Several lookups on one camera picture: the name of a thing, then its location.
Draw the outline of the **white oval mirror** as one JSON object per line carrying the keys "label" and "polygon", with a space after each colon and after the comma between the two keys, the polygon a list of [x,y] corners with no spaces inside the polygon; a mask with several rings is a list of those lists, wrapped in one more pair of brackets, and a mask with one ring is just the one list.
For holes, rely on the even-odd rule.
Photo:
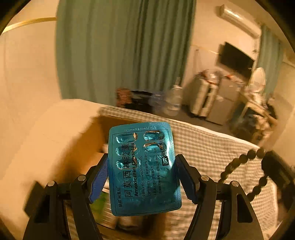
{"label": "white oval mirror", "polygon": [[260,67],[256,68],[249,80],[248,90],[252,93],[261,93],[266,86],[266,74],[265,70]]}

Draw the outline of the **large cardboard box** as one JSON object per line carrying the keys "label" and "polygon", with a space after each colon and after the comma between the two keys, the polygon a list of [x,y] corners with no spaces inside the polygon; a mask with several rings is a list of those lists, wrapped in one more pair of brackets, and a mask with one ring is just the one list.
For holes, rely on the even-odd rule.
{"label": "large cardboard box", "polygon": [[[108,132],[113,126],[132,124],[137,120],[126,117],[93,116],[74,119],[68,117],[58,125],[58,137],[62,140],[63,156],[56,167],[54,179],[58,183],[70,183],[97,165],[103,156],[103,144],[107,143]],[[143,218],[139,231],[127,232],[110,229],[98,224],[104,239],[163,239],[166,214]]]}

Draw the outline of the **green curtain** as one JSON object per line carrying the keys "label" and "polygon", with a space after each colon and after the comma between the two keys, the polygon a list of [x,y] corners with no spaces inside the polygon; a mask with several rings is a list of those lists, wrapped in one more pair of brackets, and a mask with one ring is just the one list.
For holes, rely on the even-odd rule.
{"label": "green curtain", "polygon": [[181,83],[196,1],[60,1],[56,67],[64,99],[114,105],[118,88]]}
{"label": "green curtain", "polygon": [[261,26],[261,40],[257,67],[265,71],[265,88],[263,94],[268,100],[277,85],[280,67],[284,56],[282,41],[266,26]]}

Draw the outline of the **checkered bed sheet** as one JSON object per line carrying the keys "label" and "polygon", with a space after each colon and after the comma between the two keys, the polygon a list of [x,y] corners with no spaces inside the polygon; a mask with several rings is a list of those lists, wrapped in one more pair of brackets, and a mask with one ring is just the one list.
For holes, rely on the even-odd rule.
{"label": "checkered bed sheet", "polygon": [[[234,158],[238,158],[242,153],[246,154],[250,149],[258,149],[257,146],[247,141],[230,138],[228,135],[210,131],[207,128],[130,109],[102,107],[98,110],[97,116],[126,117],[139,122],[168,122],[173,132],[175,152],[183,154],[190,165],[214,181],[220,179],[221,172]],[[247,194],[251,192],[262,176],[261,160],[256,158],[240,165],[230,174],[226,183],[238,181]],[[182,207],[179,210],[165,213],[166,223],[163,239],[183,239],[188,230],[196,205],[186,198],[182,187],[181,194]],[[261,226],[263,238],[269,239],[277,228],[278,207],[275,184],[268,180],[267,185],[262,188],[261,193],[255,197],[251,204]]]}

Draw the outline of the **clear water jug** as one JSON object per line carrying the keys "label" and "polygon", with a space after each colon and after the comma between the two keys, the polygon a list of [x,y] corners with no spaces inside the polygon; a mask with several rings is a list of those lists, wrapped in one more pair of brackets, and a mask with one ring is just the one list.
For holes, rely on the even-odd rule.
{"label": "clear water jug", "polygon": [[176,116],[181,108],[183,100],[183,87],[181,86],[181,78],[177,77],[173,87],[166,93],[164,99],[164,114],[168,116]]}

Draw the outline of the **grey mini fridge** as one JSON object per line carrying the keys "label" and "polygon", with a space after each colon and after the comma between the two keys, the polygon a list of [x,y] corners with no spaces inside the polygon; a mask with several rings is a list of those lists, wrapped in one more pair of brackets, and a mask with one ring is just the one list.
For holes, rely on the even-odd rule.
{"label": "grey mini fridge", "polygon": [[222,78],[218,87],[218,93],[206,120],[218,125],[224,125],[233,111],[239,93],[240,86],[236,82],[228,78]]}

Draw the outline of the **white dressing table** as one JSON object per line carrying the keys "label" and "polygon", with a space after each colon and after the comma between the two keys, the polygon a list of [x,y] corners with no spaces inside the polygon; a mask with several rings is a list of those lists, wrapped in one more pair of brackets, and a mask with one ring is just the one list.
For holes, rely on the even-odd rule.
{"label": "white dressing table", "polygon": [[241,92],[229,120],[230,131],[234,136],[261,147],[277,127],[278,120],[271,113],[250,94]]}

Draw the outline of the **black wall television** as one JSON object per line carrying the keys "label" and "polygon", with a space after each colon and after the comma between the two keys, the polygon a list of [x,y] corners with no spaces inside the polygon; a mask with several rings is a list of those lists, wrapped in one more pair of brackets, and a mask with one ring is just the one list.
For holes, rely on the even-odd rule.
{"label": "black wall television", "polygon": [[216,65],[248,81],[251,77],[254,59],[228,42],[218,46]]}

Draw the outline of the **white suitcase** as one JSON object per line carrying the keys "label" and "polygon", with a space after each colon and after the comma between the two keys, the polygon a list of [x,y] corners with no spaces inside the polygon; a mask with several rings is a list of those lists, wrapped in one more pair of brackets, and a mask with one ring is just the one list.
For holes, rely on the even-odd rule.
{"label": "white suitcase", "polygon": [[190,112],[195,116],[207,117],[217,93],[218,85],[210,83],[202,75],[196,75],[191,87]]}

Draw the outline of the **blue pill blister pack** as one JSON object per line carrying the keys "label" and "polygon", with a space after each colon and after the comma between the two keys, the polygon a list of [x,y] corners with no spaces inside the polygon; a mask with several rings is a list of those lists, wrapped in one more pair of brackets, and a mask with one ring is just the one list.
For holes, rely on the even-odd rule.
{"label": "blue pill blister pack", "polygon": [[173,134],[167,122],[114,126],[108,138],[112,214],[152,215],[181,208]]}

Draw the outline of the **wall air conditioner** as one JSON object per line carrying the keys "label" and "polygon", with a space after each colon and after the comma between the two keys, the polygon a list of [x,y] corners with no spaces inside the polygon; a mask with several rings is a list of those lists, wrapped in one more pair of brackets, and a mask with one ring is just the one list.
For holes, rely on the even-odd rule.
{"label": "wall air conditioner", "polygon": [[220,17],[236,25],[254,39],[258,39],[261,35],[260,26],[258,26],[256,23],[252,23],[244,16],[235,13],[224,4],[220,6]]}

